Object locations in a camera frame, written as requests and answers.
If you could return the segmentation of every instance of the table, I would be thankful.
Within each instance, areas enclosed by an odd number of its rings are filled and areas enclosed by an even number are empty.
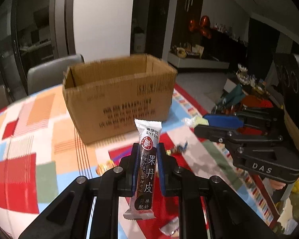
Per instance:
[[[198,139],[184,125],[183,118],[206,111],[181,87],[175,86],[168,120],[162,123],[160,141],[166,149],[188,141],[188,149],[178,156],[180,165],[196,175],[219,175],[268,224],[278,216],[261,181],[233,167],[231,156],[223,146]],[[85,145],[67,111],[62,86],[56,86],[10,105],[0,113],[0,226],[13,238],[21,232],[77,176],[97,177],[96,166],[127,155],[138,132]],[[123,218],[127,200],[119,201],[119,238],[167,238],[159,227],[177,215],[175,200],[163,198],[158,182],[154,200],[155,219],[130,221]]]

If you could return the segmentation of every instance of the floor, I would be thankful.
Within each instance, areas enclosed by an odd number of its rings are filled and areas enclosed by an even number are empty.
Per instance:
[[[227,74],[223,72],[179,73],[176,77],[176,83],[208,112],[220,99],[226,80]]]

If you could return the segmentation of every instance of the cabinet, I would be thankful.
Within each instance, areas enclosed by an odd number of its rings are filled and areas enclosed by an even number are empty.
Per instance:
[[[203,0],[177,0],[171,47],[191,41],[189,21],[194,19],[199,22],[202,6]]]

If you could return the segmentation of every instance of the candy wrapper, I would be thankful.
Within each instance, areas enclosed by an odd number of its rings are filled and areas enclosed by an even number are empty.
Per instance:
[[[187,147],[188,147],[188,141],[186,141],[186,143],[184,145],[178,144],[174,148],[166,150],[166,154],[168,156],[181,155],[182,153],[184,153],[187,150]]]
[[[99,164],[95,171],[99,176],[102,176],[107,170],[112,169],[115,166],[116,164],[112,160],[108,160],[105,164]]]
[[[135,119],[139,131],[138,178],[135,194],[129,209],[123,214],[130,220],[155,218],[153,213],[153,189],[156,171],[156,152],[162,123]]]
[[[175,217],[168,224],[164,225],[159,229],[164,235],[171,237],[179,236],[179,218]]]

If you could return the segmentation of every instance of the snack bar wrapper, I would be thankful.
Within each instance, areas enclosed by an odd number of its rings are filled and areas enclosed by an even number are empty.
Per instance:
[[[130,220],[155,218],[153,213],[153,190],[156,171],[156,151],[162,122],[135,119],[139,132],[138,177],[135,194],[129,209],[123,214]]]

